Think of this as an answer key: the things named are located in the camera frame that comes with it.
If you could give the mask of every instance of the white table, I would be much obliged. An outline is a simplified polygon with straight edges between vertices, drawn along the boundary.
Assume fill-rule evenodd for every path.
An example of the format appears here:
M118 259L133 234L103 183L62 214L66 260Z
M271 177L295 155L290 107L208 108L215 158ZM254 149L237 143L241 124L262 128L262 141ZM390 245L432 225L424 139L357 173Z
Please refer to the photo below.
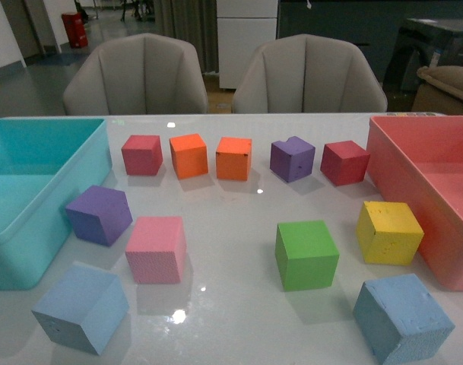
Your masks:
M134 219L183 216L188 243L184 280L134 283L124 255L134 224L111 248L80 241L72 233L38 286L0 292L0 365L375 364L351 314L361 284L411 272L457 326L434 358L417 364L463 364L463 293L440 287L418 255L407 267L366 265L354 229L363 201L381 196L368 179L336 188L319 170L324 143L352 139L366 147L368 115L107 120L113 171L104 185L126 192ZM168 138L190 133L199 133L207 143L210 173L179 181ZM160 135L164 161L157 176L125 174L120 148L131 134ZM270 146L293 135L316 146L316 160L311 176L286 184L269 170ZM222 136L252 138L248 182L216 179L214 152ZM274 258L277 223L318 219L328 225L341 253L333 285L284 293ZM117 274L130 303L100 357L53 344L30 312L73 262Z

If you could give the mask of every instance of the curtain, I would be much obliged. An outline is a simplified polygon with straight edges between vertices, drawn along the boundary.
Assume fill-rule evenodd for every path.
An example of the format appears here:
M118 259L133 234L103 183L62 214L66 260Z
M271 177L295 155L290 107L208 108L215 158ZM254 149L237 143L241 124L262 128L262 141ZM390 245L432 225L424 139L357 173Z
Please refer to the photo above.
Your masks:
M218 72L216 0L154 0L154 9L161 35L191 43L201 71Z

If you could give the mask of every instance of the light blue cube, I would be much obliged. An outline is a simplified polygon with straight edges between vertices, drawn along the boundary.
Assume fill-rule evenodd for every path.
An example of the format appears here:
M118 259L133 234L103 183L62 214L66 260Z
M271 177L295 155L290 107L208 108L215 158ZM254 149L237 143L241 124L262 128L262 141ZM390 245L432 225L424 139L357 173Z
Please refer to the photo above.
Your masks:
M455 327L415 274L365 281L353 314L382 365L434 356Z
M118 276L73 265L32 313L52 342L101 355L128 312Z

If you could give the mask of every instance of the turquoise storage box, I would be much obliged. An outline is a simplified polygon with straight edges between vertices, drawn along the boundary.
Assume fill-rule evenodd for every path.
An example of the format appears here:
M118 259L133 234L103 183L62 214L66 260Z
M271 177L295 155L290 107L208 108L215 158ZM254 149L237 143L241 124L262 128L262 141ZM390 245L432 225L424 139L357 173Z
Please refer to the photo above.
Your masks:
M71 232L64 207L111 166L104 119L0 119L0 290L39 282Z

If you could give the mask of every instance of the block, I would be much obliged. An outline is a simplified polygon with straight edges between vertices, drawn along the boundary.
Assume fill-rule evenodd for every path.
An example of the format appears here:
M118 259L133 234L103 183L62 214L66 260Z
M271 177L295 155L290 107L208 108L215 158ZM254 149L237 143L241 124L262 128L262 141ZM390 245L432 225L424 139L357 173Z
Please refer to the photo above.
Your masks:
M275 258L284 291L330 287L339 251L324 221L279 223Z
M248 180L252 167L252 140L222 137L216 150L216 174L223 180Z
M364 180L369 152L353 141L326 143L322 154L321 171L336 186Z
M177 284L186 263L182 217L139 217L125 255L137 284Z
M56 344L101 355L128 312L118 276L73 265L32 308Z
M111 246L132 223L132 213L122 191L90 186L65 211L77 238Z
M381 365L434 356L455 327L415 274L365 281L353 315Z
M155 176L163 161L160 136L131 135L122 155L128 175Z
M316 148L299 137L286 142L271 144L270 170L287 183L302 179L312 173Z
M178 179L208 173L208 148L200 135L181 135L169 141L172 165Z
M423 231L405 203L364 202L356 235L366 263L409 265Z

